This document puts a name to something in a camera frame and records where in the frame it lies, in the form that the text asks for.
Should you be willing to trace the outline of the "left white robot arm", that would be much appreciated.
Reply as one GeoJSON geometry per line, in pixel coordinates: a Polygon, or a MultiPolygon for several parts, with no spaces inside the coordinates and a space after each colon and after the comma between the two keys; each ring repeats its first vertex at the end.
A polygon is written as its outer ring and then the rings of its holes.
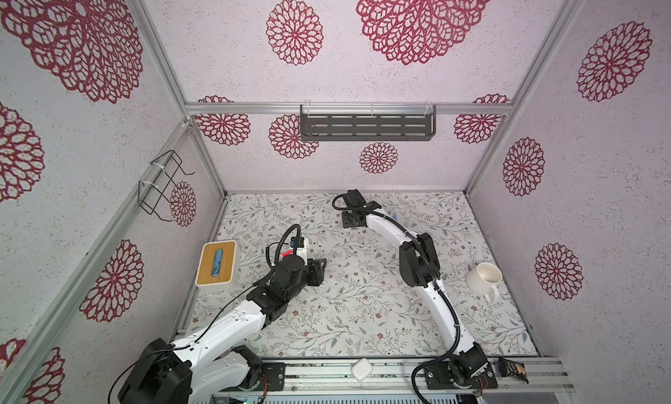
{"type": "Polygon", "coordinates": [[[307,287],[321,285],[325,259],[290,254],[208,327],[167,343],[152,341],[118,378],[120,403],[196,403],[229,388],[254,388],[262,360],[243,342],[281,317],[307,287]]]}

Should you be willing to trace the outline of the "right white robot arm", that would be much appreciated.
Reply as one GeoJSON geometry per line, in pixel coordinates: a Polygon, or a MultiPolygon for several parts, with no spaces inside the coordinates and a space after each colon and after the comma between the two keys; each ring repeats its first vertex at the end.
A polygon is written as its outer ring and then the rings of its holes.
{"type": "Polygon", "coordinates": [[[342,225],[346,229],[366,227],[398,247],[401,278],[419,292],[440,329],[447,351],[412,370],[414,392],[419,393],[417,376],[424,371],[459,389],[490,387],[492,383],[489,379],[493,374],[488,358],[480,344],[462,326],[461,318],[447,295],[433,238],[429,234],[407,229],[377,202],[366,201],[357,190],[336,196],[332,207],[342,213],[342,225]]]}

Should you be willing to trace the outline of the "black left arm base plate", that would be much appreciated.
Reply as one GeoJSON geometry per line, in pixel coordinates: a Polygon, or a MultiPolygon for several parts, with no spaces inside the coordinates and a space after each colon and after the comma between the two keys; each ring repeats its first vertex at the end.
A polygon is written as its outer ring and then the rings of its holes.
{"type": "Polygon", "coordinates": [[[264,362],[253,369],[240,386],[230,392],[279,392],[284,390],[287,365],[284,362],[264,362]]]}

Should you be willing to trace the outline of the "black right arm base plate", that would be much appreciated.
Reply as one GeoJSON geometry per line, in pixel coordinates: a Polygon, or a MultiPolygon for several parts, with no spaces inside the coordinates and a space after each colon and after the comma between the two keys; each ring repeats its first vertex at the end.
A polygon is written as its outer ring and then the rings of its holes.
{"type": "Polygon", "coordinates": [[[494,367],[489,362],[470,377],[464,375],[451,361],[442,361],[424,369],[426,384],[430,390],[464,389],[489,390],[499,387],[494,367]]]}

